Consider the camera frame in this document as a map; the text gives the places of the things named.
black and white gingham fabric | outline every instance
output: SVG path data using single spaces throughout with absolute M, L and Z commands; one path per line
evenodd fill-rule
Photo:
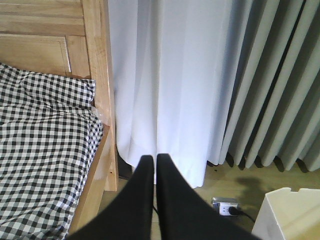
M 0 64 L 0 239 L 63 239 L 102 137 L 95 82 Z

floor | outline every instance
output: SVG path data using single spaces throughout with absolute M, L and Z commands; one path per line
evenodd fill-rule
M 119 191 L 126 183 L 126 180 L 119 180 Z M 242 210 L 255 219 L 265 193 L 283 187 L 290 187 L 292 191 L 300 188 L 320 189 L 320 169 L 309 172 L 300 161 L 290 171 L 284 171 L 279 160 L 267 167 L 256 163 L 249 169 L 243 168 L 241 164 L 235 166 L 231 161 L 226 161 L 223 165 L 207 166 L 204 184 L 195 191 L 208 204 L 211 204 L 212 197 L 235 198 Z M 104 192 L 100 209 L 104 209 L 118 192 Z M 153 213 L 151 239 L 160 240 L 158 216 Z M 232 217 L 231 220 L 251 232 L 253 222 L 247 217 Z

headboard panel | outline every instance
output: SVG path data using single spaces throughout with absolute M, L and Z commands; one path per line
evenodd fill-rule
M 0 0 L 0 32 L 85 36 L 80 0 Z
M 0 62 L 18 69 L 70 76 L 66 39 L 62 36 L 0 34 Z

electrical outlet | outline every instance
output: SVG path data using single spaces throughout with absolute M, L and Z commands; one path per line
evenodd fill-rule
M 229 197 L 213 197 L 212 198 L 213 209 L 218 212 L 221 216 L 237 216 L 232 215 L 229 212 L 229 208 L 239 208 L 239 203 L 235 198 Z

wooden bedpost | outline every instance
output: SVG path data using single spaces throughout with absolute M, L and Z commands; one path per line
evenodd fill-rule
M 91 78 L 96 80 L 95 107 L 99 113 L 108 116 L 110 126 L 101 155 L 110 163 L 105 190 L 118 189 L 118 160 L 116 149 L 115 103 L 112 74 L 109 12 L 107 0 L 82 0 L 85 37 Z

